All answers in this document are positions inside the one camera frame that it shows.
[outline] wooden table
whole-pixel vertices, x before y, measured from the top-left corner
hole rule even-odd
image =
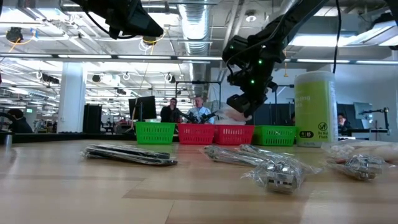
[[[250,167],[212,162],[198,146],[147,146],[174,151],[179,163],[151,167],[82,159],[91,143],[16,144],[0,149],[0,223],[397,223],[398,173],[358,182],[326,171],[294,195],[265,192],[247,179]],[[320,149],[269,147],[316,165]]]

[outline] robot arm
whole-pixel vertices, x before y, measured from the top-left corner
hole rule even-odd
[[[228,105],[248,117],[267,100],[268,88],[276,91],[277,84],[271,76],[274,64],[285,60],[283,49],[301,26],[327,2],[328,0],[299,0],[259,33],[250,35],[247,39],[234,36],[228,42],[223,51],[223,60],[231,72],[227,81],[243,91],[240,96],[229,97]],[[385,2],[398,24],[398,1]],[[241,70],[232,72],[230,65],[237,65]]]

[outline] man in white shirt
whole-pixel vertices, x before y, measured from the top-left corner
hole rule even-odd
[[[203,106],[203,98],[198,96],[195,98],[195,106],[194,108],[190,109],[188,113],[193,113],[194,116],[198,118],[198,120],[201,120],[201,116],[203,114],[208,115],[211,114],[211,111],[209,108],[205,108]],[[214,124],[214,118],[210,118],[206,123]]]

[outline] man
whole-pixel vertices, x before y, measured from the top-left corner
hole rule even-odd
[[[177,108],[177,100],[172,98],[168,106],[164,106],[160,112],[161,122],[163,123],[179,123],[180,110]]]
[[[351,124],[347,121],[346,116],[343,113],[338,113],[338,130],[339,131],[347,131],[348,129],[352,129]]]
[[[195,98],[195,107],[190,109],[188,113],[192,113],[194,116],[198,118],[199,121],[201,121],[201,116],[203,114],[205,115],[211,114],[211,111],[203,106],[203,98],[197,96]],[[214,124],[214,118],[210,118],[206,123]]]
[[[292,126],[296,125],[296,115],[294,112],[291,115],[290,125],[292,125]]]
[[[19,109],[11,109],[6,114],[0,113],[0,116],[8,118],[12,124],[9,129],[14,133],[33,133],[32,128],[26,122],[24,112]]]

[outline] green label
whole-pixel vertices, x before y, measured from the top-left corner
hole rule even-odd
[[[295,124],[299,146],[320,147],[335,140],[335,90],[333,82],[295,85]]]

